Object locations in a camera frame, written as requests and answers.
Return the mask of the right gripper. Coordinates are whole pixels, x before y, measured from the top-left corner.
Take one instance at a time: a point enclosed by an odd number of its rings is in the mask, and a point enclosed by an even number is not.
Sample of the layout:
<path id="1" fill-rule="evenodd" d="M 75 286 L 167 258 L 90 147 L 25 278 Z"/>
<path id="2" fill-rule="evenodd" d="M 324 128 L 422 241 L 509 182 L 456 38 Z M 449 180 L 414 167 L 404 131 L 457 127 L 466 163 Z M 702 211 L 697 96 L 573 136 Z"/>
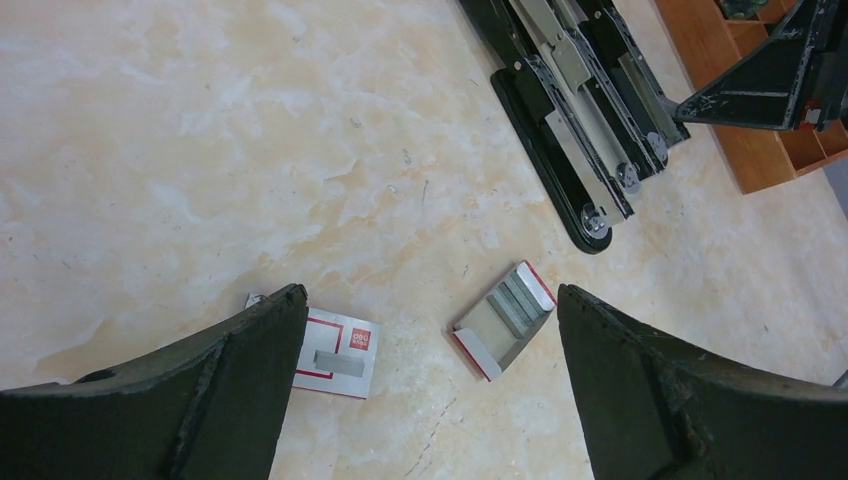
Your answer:
<path id="1" fill-rule="evenodd" d="M 768 39 L 679 104 L 678 121 L 824 131 L 847 116 L 847 3 L 799 1 Z"/>

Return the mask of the red white staple box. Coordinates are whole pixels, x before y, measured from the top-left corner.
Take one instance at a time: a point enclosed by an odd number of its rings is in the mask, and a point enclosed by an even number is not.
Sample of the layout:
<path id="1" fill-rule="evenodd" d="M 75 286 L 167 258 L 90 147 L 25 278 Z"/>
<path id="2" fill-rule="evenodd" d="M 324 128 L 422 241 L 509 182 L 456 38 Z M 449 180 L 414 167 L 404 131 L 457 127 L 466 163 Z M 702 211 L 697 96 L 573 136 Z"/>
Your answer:
<path id="1" fill-rule="evenodd" d="M 293 386 L 366 399 L 379 343 L 376 323 L 310 309 Z"/>

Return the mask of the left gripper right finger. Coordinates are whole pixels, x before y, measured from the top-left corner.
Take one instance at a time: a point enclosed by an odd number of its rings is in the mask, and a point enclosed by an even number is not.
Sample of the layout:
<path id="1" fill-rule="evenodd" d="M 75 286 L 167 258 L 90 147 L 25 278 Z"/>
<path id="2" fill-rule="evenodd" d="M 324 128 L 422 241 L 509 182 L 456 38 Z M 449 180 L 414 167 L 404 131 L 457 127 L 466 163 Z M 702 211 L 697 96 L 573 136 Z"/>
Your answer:
<path id="1" fill-rule="evenodd" d="M 597 479 L 843 479 L 847 392 L 759 370 L 576 285 L 557 318 Z"/>

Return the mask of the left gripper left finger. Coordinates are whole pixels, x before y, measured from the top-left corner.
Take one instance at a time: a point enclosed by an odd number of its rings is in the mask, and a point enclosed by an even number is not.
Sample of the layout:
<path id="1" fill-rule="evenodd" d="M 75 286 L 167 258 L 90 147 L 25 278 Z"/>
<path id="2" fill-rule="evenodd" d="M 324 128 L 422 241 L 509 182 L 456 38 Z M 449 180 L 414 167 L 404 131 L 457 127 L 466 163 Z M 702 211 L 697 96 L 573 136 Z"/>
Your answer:
<path id="1" fill-rule="evenodd" d="M 1 394 L 5 479 L 266 479 L 305 337 L 288 285 L 70 384 Z"/>

